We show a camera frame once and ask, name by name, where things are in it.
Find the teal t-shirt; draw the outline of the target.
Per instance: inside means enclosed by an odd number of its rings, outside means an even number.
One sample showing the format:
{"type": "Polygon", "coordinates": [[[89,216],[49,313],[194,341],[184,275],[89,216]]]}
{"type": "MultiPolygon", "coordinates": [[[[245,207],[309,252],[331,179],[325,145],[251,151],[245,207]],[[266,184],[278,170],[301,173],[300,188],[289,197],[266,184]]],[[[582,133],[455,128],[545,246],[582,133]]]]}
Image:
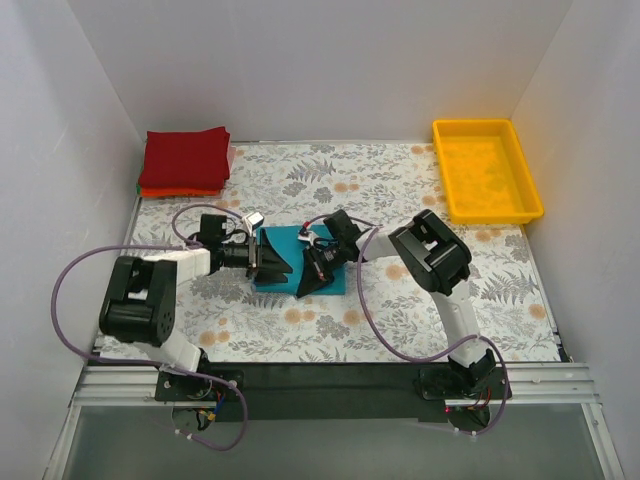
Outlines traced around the teal t-shirt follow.
{"type": "MultiPolygon", "coordinates": [[[[254,290],[259,293],[284,293],[296,295],[303,272],[303,250],[306,244],[298,240],[300,226],[264,227],[267,238],[275,251],[291,266],[293,272],[286,274],[285,283],[259,285],[254,283],[254,290]]],[[[317,291],[315,295],[341,296],[346,294],[346,268],[334,271],[334,281],[317,291]]]]}

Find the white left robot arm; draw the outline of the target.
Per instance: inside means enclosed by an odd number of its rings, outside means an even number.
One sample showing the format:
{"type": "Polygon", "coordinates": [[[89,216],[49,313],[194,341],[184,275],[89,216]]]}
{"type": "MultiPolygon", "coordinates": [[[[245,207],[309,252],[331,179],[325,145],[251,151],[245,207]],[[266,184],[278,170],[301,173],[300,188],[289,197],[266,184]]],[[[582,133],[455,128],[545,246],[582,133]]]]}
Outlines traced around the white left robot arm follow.
{"type": "Polygon", "coordinates": [[[258,285],[287,281],[293,268],[274,249],[253,213],[227,232],[228,218],[204,214],[188,248],[147,257],[117,258],[99,316],[100,331],[133,344],[150,360],[183,372],[206,363],[203,350],[175,327],[178,287],[222,268],[242,269],[258,285]]]}

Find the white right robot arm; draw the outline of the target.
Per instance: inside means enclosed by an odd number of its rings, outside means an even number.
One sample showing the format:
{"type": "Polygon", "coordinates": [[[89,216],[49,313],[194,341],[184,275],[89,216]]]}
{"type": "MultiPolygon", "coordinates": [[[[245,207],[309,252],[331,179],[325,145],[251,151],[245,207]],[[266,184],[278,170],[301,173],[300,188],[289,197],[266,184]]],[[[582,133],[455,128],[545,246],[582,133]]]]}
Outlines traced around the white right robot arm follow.
{"type": "Polygon", "coordinates": [[[453,385],[442,387],[442,393],[458,391],[471,396],[489,392],[496,354],[481,335],[471,305],[468,280],[472,255],[466,244],[429,209],[391,229],[372,225],[364,231],[343,210],[321,218],[329,231],[328,239],[313,233],[308,222],[298,231],[298,240],[305,247],[296,296],[302,298],[332,284],[334,271],[352,262],[363,313],[376,338],[392,355],[411,363],[445,357],[445,378],[453,385]],[[366,306],[362,267],[387,257],[399,258],[417,285],[431,296],[444,328],[445,351],[426,358],[412,357],[393,347],[375,325],[366,306]]]}

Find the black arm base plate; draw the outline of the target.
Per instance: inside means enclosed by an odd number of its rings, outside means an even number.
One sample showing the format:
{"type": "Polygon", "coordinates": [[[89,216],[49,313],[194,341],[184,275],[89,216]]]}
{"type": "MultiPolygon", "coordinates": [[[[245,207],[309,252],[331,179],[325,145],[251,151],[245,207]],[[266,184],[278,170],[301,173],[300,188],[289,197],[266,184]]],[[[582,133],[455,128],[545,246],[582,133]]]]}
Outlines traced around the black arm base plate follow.
{"type": "Polygon", "coordinates": [[[208,363],[211,383],[162,372],[154,398],[191,407],[223,402],[217,419],[344,420],[414,418],[444,422],[447,403],[483,407],[510,397],[504,370],[467,382],[447,363],[208,363]]]}

